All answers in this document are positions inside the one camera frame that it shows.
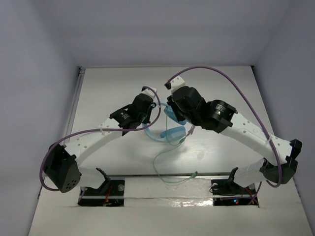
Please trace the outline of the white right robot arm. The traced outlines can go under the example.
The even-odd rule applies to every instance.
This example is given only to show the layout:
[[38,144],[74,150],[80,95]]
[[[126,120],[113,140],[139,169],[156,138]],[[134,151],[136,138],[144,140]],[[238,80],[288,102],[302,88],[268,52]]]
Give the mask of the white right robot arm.
[[299,140],[286,141],[264,134],[231,105],[222,100],[207,102],[193,87],[172,89],[167,103],[179,121],[187,120],[194,126],[233,138],[262,156],[247,167],[231,171],[227,187],[232,193],[266,180],[287,184],[295,175],[296,158],[302,149]]

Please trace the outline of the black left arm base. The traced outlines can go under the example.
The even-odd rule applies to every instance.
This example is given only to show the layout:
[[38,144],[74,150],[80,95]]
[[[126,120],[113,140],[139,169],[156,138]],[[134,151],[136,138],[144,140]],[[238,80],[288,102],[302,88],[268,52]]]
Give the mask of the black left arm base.
[[81,207],[123,207],[124,179],[111,179],[101,168],[96,168],[104,181],[98,188],[81,187],[77,204]]

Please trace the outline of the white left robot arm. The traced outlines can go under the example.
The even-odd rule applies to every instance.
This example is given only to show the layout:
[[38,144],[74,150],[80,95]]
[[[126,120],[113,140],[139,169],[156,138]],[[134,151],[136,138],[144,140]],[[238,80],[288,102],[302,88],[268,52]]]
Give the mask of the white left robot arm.
[[77,135],[80,137],[61,145],[63,140],[52,144],[41,164],[41,173],[57,187],[50,191],[66,193],[72,190],[80,181],[79,166],[94,152],[112,140],[120,138],[128,132],[140,130],[139,126],[150,121],[152,108],[155,106],[156,93],[146,87],[133,102],[113,112],[109,118],[95,129],[79,131],[64,137],[68,139]]

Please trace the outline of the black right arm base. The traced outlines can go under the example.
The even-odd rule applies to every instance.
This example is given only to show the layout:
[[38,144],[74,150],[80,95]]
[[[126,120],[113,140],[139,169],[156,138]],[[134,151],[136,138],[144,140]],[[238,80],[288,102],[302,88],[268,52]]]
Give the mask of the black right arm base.
[[238,168],[234,168],[226,179],[211,181],[209,192],[213,194],[213,205],[218,206],[259,206],[256,187],[251,184],[241,187],[234,182]]

